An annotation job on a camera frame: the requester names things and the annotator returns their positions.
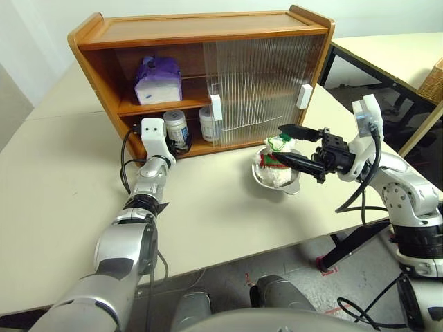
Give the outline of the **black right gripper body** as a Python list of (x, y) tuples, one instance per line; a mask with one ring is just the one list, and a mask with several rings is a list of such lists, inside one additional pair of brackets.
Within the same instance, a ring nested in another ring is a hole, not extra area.
[(314, 130), (313, 141), (321, 140), (321, 146), (313, 153), (313, 161), (321, 164), (322, 170), (315, 175), (318, 182), (324, 182), (328, 173), (346, 174), (354, 164), (354, 154), (348, 144), (329, 132), (328, 128)]

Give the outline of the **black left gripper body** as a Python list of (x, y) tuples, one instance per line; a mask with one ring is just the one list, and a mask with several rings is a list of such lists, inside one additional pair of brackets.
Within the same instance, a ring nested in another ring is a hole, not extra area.
[(166, 138), (165, 139), (166, 144), (168, 146), (168, 150), (169, 152), (173, 155), (173, 156), (178, 156), (180, 154), (182, 154), (181, 149), (177, 146), (176, 142), (170, 138)]

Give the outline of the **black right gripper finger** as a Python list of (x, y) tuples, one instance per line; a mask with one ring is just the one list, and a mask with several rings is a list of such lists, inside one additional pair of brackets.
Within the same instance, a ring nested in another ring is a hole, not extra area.
[(282, 133), (297, 139), (297, 140), (319, 140), (320, 131), (310, 129), (303, 126), (298, 126), (295, 124), (285, 124), (278, 127)]
[(298, 172), (312, 175), (318, 183), (325, 182), (326, 168), (322, 162), (310, 160), (308, 157), (293, 152), (277, 152), (276, 159)]

